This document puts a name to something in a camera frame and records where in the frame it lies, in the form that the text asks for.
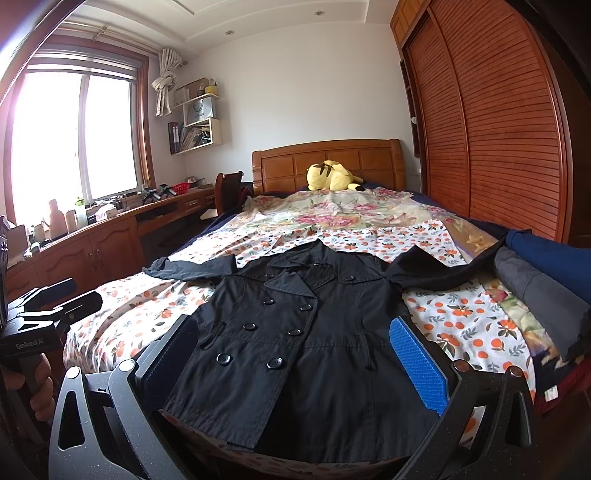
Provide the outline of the left hand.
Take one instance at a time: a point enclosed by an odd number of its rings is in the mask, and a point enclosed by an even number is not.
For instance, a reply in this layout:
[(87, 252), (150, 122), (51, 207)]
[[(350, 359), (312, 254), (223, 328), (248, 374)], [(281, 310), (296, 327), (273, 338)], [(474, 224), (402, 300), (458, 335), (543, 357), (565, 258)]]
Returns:
[[(5, 366), (1, 367), (5, 386), (8, 391), (18, 391), (25, 385), (25, 376), (14, 372)], [(53, 398), (53, 381), (51, 366), (47, 357), (42, 354), (35, 370), (35, 382), (39, 389), (30, 400), (30, 407), (38, 421), (48, 421), (53, 418), (55, 401)]]

